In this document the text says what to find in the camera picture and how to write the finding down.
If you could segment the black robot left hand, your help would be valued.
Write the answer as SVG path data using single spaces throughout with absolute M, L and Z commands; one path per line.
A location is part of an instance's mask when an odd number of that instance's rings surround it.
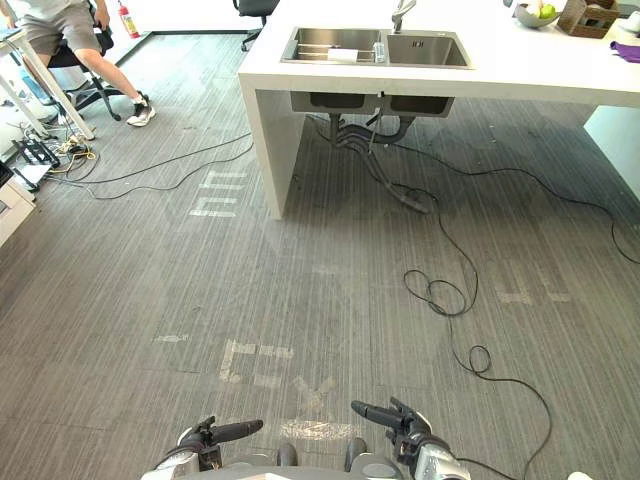
M 175 451 L 208 453 L 221 443 L 239 440 L 258 432 L 263 425 L 260 419 L 216 425 L 215 417 L 210 416 L 185 430 L 178 439 Z

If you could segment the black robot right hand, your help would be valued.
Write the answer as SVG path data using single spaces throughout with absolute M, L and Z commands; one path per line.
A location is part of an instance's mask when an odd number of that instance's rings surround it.
M 352 400 L 351 409 L 362 418 L 387 427 L 392 443 L 395 443 L 399 436 L 412 437 L 432 434 L 430 422 L 420 412 L 394 396 L 390 397 L 390 406 L 388 407 Z

